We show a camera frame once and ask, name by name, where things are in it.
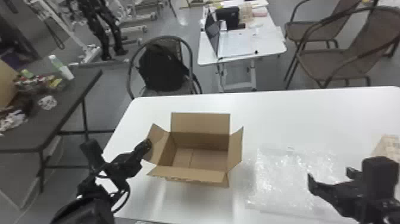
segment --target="open cardboard box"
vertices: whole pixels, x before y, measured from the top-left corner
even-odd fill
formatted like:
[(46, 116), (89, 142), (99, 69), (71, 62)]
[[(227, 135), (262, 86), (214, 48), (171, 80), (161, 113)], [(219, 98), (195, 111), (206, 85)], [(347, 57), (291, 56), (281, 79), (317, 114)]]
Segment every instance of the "open cardboard box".
[(145, 160), (149, 176), (229, 187), (228, 171), (242, 161), (243, 128), (230, 135), (229, 114), (172, 113), (171, 131), (153, 124)]

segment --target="plastic bag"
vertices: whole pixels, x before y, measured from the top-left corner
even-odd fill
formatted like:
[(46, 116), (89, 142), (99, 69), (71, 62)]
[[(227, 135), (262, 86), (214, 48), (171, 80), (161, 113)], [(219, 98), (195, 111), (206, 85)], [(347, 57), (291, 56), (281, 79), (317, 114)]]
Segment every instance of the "plastic bag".
[(263, 145), (243, 162), (242, 177), (246, 208), (260, 212), (350, 222), (319, 197), (308, 191), (307, 173), (316, 181), (338, 183), (348, 180), (345, 164), (332, 152), (279, 149)]

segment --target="wooden block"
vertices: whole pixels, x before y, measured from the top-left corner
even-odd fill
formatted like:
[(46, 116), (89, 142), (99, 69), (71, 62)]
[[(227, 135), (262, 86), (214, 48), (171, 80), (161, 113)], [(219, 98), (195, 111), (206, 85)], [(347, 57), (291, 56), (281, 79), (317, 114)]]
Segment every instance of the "wooden block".
[(383, 135), (377, 144), (372, 156), (385, 156), (400, 163), (400, 141), (395, 135)]
[(13, 84), (17, 75), (17, 71), (0, 60), (0, 108), (7, 106), (17, 92)]

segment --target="plastic bottle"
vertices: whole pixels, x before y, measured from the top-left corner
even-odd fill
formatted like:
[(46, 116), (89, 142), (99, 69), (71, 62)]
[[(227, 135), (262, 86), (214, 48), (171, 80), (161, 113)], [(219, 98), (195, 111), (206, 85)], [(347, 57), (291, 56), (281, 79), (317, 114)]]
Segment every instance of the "plastic bottle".
[(55, 55), (50, 55), (49, 59), (54, 67), (56, 67), (61, 72), (62, 77), (68, 80), (74, 79), (74, 75), (72, 74), (70, 69), (65, 66)]
[(27, 79), (31, 79), (31, 78), (33, 78), (35, 76), (32, 72), (29, 72), (26, 69), (22, 70), (21, 74)]

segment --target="water bottle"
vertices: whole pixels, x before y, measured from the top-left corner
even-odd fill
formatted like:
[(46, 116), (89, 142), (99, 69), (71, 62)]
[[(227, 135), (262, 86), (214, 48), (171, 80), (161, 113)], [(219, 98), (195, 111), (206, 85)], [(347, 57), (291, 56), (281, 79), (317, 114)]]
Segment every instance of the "water bottle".
[(74, 79), (74, 75), (72, 74), (70, 69), (65, 66), (55, 55), (50, 55), (49, 59), (54, 67), (56, 67), (61, 72), (62, 77), (66, 78), (67, 80)]

